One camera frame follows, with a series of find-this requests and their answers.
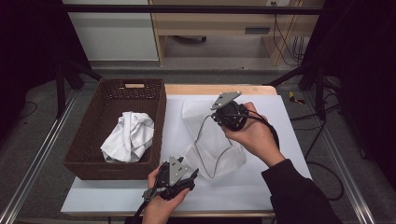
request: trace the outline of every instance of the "basket handle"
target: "basket handle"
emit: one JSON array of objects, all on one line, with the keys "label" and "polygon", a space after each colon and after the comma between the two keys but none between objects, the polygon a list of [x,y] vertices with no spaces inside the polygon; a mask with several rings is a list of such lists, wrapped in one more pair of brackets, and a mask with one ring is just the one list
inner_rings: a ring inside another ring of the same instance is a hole
[{"label": "basket handle", "polygon": [[143,89],[145,87],[144,83],[125,83],[125,89]]},{"label": "basket handle", "polygon": [[100,169],[99,172],[122,172],[122,168],[120,169]]}]

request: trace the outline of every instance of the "white table surface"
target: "white table surface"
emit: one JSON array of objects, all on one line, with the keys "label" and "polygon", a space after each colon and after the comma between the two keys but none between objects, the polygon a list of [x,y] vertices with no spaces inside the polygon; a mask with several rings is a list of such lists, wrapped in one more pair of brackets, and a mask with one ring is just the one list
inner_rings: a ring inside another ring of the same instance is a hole
[{"label": "white table surface", "polygon": [[[192,143],[181,119],[185,101],[217,99],[217,95],[168,95],[163,126],[161,160],[178,157]],[[264,114],[275,127],[280,150],[291,159],[297,171],[311,178],[303,153],[291,127],[283,101],[278,95],[241,95],[237,103],[251,101],[259,113]],[[214,179],[198,176],[195,188],[176,209],[183,214],[265,213],[272,211],[270,192],[261,172],[267,166],[246,151],[247,162],[231,174]],[[143,202],[146,180],[80,180],[76,177],[61,212],[71,216],[131,215]]]}]

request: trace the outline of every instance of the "white cabinet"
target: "white cabinet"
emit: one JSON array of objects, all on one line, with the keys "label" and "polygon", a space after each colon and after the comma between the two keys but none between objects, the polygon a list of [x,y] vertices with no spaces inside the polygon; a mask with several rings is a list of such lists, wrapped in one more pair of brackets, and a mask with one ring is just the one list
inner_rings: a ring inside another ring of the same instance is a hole
[{"label": "white cabinet", "polygon": [[[63,0],[65,4],[147,5],[147,0]],[[90,61],[158,61],[149,13],[69,13]]]}]

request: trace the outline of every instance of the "white cloth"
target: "white cloth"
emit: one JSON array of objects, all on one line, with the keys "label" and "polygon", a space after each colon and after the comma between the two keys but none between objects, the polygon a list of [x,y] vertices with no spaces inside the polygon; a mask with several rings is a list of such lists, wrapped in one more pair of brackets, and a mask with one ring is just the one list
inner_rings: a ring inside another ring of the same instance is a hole
[{"label": "white cloth", "polygon": [[146,113],[124,112],[113,132],[100,147],[105,161],[139,161],[151,147],[154,121]]},{"label": "white cloth", "polygon": [[247,160],[243,147],[227,139],[212,118],[207,118],[204,123],[206,116],[214,112],[210,110],[212,105],[211,101],[186,101],[181,111],[191,137],[194,140],[199,138],[195,144],[186,148],[183,162],[193,170],[198,168],[198,175],[206,179],[232,173]]}]

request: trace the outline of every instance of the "human hand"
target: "human hand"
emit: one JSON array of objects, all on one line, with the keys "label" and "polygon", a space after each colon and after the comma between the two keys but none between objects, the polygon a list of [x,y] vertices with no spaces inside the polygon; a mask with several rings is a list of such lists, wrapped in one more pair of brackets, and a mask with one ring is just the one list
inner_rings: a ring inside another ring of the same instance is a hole
[{"label": "human hand", "polygon": [[[148,175],[148,188],[154,187],[155,179],[160,171],[157,167]],[[143,215],[143,224],[164,224],[168,221],[169,216],[181,204],[189,193],[190,189],[183,189],[174,199],[170,201],[164,200],[161,196],[156,196],[148,203]]]},{"label": "human hand", "polygon": [[[251,102],[246,103],[245,108],[257,113],[256,107]],[[248,114],[257,118],[260,117],[255,113],[249,112]],[[227,138],[239,142],[247,151],[264,161],[269,167],[285,160],[270,129],[258,120],[247,119],[244,128],[237,132],[233,132],[224,126],[221,126],[221,129]]]}]

